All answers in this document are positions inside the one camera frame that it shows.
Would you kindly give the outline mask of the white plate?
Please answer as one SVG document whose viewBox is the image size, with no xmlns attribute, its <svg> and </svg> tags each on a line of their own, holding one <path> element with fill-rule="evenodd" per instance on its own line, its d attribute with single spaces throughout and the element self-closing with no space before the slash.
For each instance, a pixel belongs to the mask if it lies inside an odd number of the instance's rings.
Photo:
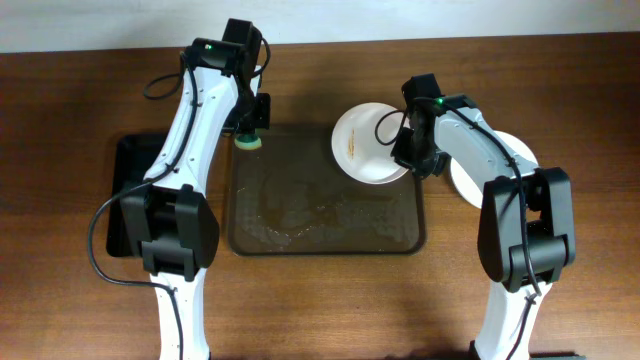
<svg viewBox="0 0 640 360">
<path fill-rule="evenodd" d="M 506 145 L 513 149 L 516 155 L 534 164 L 538 164 L 532 150 L 519 138 L 502 131 L 496 131 L 495 134 Z M 483 199 L 482 192 L 455 159 L 451 159 L 450 161 L 449 175 L 458 194 L 470 205 L 480 209 Z"/>
<path fill-rule="evenodd" d="M 407 169 L 391 156 L 403 112 L 390 105 L 371 102 L 347 110 L 337 121 L 331 149 L 339 167 L 353 179 L 371 185 L 390 183 Z"/>
</svg>

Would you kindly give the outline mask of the green yellow sponge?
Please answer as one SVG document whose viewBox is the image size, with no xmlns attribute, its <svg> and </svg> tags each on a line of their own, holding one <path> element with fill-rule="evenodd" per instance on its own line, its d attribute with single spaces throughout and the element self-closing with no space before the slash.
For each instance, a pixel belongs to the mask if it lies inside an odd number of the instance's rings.
<svg viewBox="0 0 640 360">
<path fill-rule="evenodd" d="M 262 146 L 261 138 L 255 133 L 243 133 L 234 138 L 235 146 L 244 151 L 254 151 Z"/>
</svg>

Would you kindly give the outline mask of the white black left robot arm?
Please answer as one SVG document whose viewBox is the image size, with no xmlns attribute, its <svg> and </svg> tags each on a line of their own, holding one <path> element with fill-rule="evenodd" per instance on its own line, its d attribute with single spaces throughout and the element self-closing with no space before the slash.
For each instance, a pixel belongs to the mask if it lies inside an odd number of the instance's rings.
<svg viewBox="0 0 640 360">
<path fill-rule="evenodd" d="M 141 184 L 119 205 L 133 254 L 156 292 L 163 359 L 207 359 L 204 282 L 220 225 L 206 199 L 219 138 L 255 150 L 270 122 L 259 90 L 269 45 L 252 22 L 231 19 L 219 40 L 195 39 L 180 54 L 180 102 L 168 135 Z"/>
</svg>

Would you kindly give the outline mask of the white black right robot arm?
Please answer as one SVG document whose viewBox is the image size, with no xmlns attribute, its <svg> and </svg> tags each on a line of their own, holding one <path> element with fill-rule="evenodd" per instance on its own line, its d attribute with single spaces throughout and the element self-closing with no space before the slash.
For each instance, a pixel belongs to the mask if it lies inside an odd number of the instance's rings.
<svg viewBox="0 0 640 360">
<path fill-rule="evenodd" d="M 432 74 L 413 76 L 391 156 L 414 175 L 456 161 L 481 190 L 477 249 L 490 280 L 472 359 L 527 359 L 542 301 L 576 258 L 571 182 L 499 138 L 466 95 L 444 95 Z"/>
</svg>

